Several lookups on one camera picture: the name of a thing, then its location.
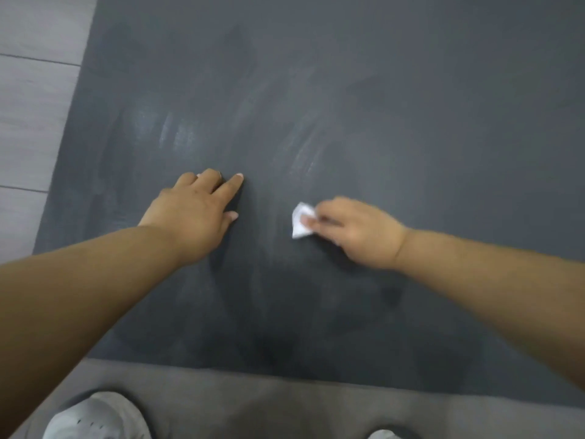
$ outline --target bare skin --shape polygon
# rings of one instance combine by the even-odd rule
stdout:
[[[183,174],[138,227],[0,266],[0,437],[151,288],[218,246],[243,177],[220,182],[214,170]]]
[[[350,259],[427,285],[585,389],[585,264],[410,229],[344,197],[317,216],[303,223]]]

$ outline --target person's right arm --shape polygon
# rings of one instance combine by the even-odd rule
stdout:
[[[409,229],[347,198],[317,215],[304,224],[355,262],[423,283],[585,389],[585,264]]]

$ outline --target white wipe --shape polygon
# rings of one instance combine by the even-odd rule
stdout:
[[[309,217],[316,217],[317,214],[315,213],[315,208],[306,203],[299,203],[294,211],[292,212],[293,216],[293,239],[299,239],[301,237],[310,236],[313,232],[308,229],[305,225],[301,223],[301,215],[308,215]]]

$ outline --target tile floor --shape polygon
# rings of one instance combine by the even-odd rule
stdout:
[[[0,262],[32,252],[95,2],[0,0]],[[89,359],[14,437],[40,438],[98,387],[142,401],[160,438],[360,438],[387,422],[425,438],[585,437],[585,413],[567,407]]]

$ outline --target person's left arm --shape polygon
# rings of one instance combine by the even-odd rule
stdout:
[[[214,170],[183,174],[138,227],[0,266],[0,437],[151,288],[217,247],[243,176],[221,182]]]

